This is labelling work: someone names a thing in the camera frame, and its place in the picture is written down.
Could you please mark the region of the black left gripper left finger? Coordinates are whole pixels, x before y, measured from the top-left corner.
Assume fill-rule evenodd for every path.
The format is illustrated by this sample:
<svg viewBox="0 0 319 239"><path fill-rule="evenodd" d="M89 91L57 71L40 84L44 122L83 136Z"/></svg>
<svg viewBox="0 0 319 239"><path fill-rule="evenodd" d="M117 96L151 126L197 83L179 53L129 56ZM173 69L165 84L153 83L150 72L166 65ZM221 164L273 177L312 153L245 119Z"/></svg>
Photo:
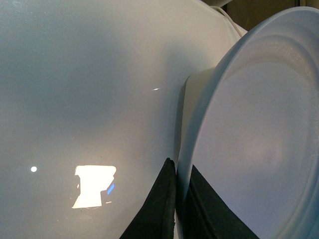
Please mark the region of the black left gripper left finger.
<svg viewBox="0 0 319 239"><path fill-rule="evenodd" d="M143 204L122 239L172 239L176 197L174 161L167 158Z"/></svg>

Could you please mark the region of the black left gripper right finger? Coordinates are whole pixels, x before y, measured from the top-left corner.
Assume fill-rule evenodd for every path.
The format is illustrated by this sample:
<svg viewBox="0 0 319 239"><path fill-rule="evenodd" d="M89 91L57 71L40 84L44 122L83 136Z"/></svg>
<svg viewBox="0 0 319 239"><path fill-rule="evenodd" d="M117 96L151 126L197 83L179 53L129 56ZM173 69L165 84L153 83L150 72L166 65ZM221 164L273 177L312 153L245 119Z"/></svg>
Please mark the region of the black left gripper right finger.
<svg viewBox="0 0 319 239"><path fill-rule="evenodd" d="M192 167L183 216L185 239L256 239L223 202L207 180Z"/></svg>

